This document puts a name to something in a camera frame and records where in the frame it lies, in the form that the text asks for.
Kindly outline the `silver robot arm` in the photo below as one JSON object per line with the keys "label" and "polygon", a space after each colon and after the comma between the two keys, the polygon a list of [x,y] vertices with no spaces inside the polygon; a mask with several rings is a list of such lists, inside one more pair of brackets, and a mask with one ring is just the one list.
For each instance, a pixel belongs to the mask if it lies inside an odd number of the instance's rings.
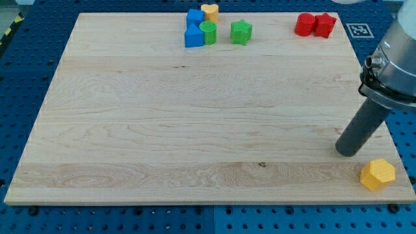
{"label": "silver robot arm", "polygon": [[415,0],[404,1],[360,79],[363,108],[415,112]]}

